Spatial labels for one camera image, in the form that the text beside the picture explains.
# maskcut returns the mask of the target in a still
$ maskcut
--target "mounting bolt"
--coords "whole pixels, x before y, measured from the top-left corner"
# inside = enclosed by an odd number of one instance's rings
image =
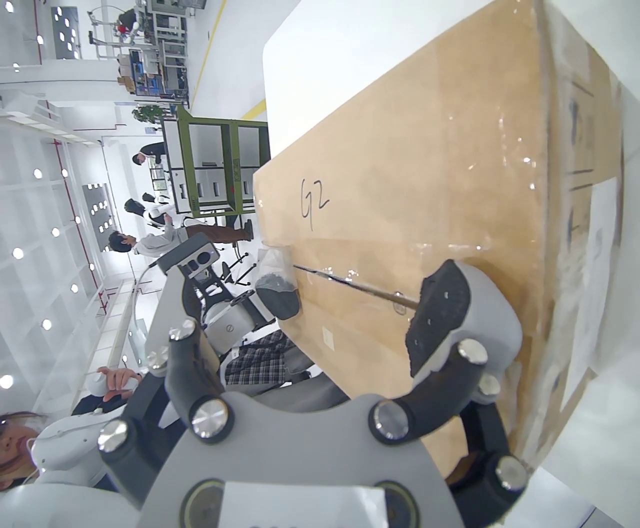
[[[494,375],[483,372],[480,383],[478,383],[478,389],[484,396],[497,396],[500,394],[500,382]]]
[[[508,492],[522,491],[529,481],[529,473],[522,462],[514,456],[503,456],[495,467],[495,476]]]
[[[457,347],[458,353],[473,365],[485,365],[489,361],[486,348],[475,339],[463,339]]]
[[[203,440],[212,440],[227,429],[229,420],[230,411],[226,402],[213,398],[200,405],[193,414],[191,429]]]
[[[376,432],[386,440],[402,440],[409,433],[409,418],[395,401],[384,399],[376,403],[371,420]]]
[[[169,339],[171,341],[181,341],[182,339],[187,339],[192,336],[193,332],[196,330],[196,322],[192,318],[187,318],[182,322],[182,326],[180,328],[172,328],[169,330]]]
[[[124,420],[112,420],[98,435],[98,449],[104,453],[112,453],[124,444],[128,435],[129,426]]]
[[[162,345],[158,352],[152,350],[147,354],[147,362],[154,371],[164,369],[167,361],[169,361],[169,347],[167,345]]]

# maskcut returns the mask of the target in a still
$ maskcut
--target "man's hand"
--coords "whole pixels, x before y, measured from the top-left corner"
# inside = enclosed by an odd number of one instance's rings
[[[102,398],[102,401],[109,401],[117,394],[120,394],[122,399],[127,399],[131,397],[133,391],[122,390],[122,387],[126,385],[130,378],[136,378],[138,381],[142,381],[142,376],[140,374],[136,374],[131,369],[116,369],[112,371],[107,367],[100,367],[97,372],[101,372],[107,376],[107,388],[109,390]]]

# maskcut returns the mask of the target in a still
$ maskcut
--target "yellow floor stripe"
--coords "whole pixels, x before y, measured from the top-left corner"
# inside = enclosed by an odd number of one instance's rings
[[[220,23],[220,17],[222,16],[222,11],[225,9],[225,5],[227,5],[227,0],[222,0],[222,5],[218,10],[218,16],[216,17],[216,23],[213,25],[213,30],[211,31],[211,36],[209,37],[209,45],[207,46],[207,52],[204,54],[204,60],[202,61],[202,67],[200,68],[200,75],[198,75],[198,82],[196,83],[196,89],[193,90],[193,99],[191,100],[191,109],[193,109],[193,105],[196,102],[196,95],[198,95],[198,88],[200,87],[200,80],[202,79],[202,73],[204,72],[204,67],[207,64],[207,57],[209,57],[209,51],[211,50],[211,43],[213,42],[213,38],[216,35],[216,30],[218,28],[218,24]]]
[[[252,119],[257,118],[261,113],[267,111],[267,102],[262,99],[257,105],[255,105],[249,112],[244,114],[240,119],[244,119],[247,121],[251,121]]]

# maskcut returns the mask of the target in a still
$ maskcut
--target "white label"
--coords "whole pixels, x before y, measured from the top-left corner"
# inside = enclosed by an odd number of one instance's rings
[[[616,230],[618,181],[611,178],[591,191],[589,238],[582,276],[582,296],[573,334],[573,349],[561,410],[578,388],[595,355],[609,288],[611,248]]]
[[[322,327],[322,339],[324,344],[326,344],[331,350],[335,352],[335,348],[333,348],[333,334],[329,332],[324,326]]]
[[[227,482],[220,528],[388,528],[385,494],[364,486]]]

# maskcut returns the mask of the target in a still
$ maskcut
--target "gray jacket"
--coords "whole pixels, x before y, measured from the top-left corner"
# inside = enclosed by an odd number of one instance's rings
[[[136,255],[144,255],[156,259],[182,244],[187,238],[187,229],[185,227],[174,229],[171,223],[167,223],[164,226],[163,235],[147,235],[146,237],[142,237],[138,243],[133,246],[133,252]]]

